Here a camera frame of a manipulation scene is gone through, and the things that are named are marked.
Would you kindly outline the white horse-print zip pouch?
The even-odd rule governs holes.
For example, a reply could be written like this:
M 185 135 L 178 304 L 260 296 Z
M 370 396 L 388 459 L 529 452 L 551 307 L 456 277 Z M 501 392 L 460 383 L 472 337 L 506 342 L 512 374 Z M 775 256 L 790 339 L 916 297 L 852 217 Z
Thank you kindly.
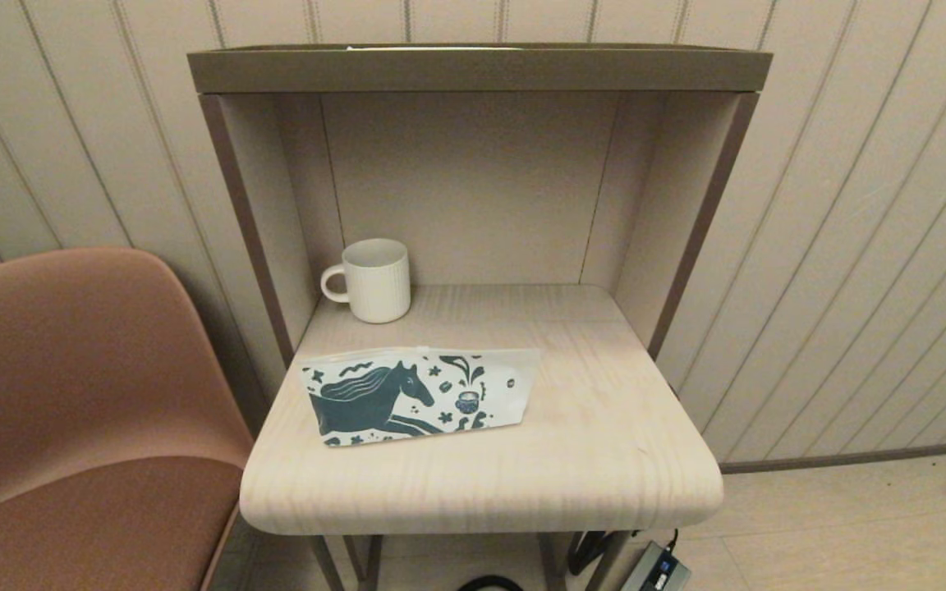
M 330 447 L 469 433 L 523 420 L 544 352 L 384 347 L 300 360 Z

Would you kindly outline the white ribbed ceramic mug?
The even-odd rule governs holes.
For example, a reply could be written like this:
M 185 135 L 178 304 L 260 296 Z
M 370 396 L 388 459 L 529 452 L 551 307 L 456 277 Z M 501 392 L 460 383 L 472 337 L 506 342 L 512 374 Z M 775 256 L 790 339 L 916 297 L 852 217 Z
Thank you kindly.
M 351 244 L 342 251 L 341 263 L 320 274 L 320 290 L 367 324 L 404 317 L 411 306 L 408 248 L 386 238 Z

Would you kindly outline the beige wooden hutch desk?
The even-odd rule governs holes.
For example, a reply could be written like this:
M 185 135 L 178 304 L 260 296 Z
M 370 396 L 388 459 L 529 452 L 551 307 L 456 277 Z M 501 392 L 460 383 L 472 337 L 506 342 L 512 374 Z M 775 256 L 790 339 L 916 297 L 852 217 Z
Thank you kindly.
M 350 550 L 360 591 L 399 536 L 532 535 L 567 591 L 618 591 L 639 530 L 723 501 L 657 365 L 774 57 L 681 44 L 292 44 L 188 53 L 285 375 L 241 509 Z M 361 322 L 320 274 L 404 243 L 408 313 Z M 384 347 L 544 352 L 519 425 L 327 447 L 299 362 Z

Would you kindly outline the grey power adapter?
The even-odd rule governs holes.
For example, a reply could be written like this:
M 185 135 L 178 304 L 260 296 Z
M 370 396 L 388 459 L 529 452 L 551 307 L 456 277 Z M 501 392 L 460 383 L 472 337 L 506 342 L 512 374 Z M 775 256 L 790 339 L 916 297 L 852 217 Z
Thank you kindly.
M 618 591 L 683 591 L 690 579 L 691 570 L 671 549 L 652 542 Z

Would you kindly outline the pink upholstered chair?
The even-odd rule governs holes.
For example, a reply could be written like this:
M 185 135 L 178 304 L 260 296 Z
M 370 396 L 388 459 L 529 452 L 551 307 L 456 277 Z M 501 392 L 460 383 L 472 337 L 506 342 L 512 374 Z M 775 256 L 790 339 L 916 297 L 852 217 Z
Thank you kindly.
M 208 591 L 252 446 L 160 258 L 0 264 L 0 591 Z

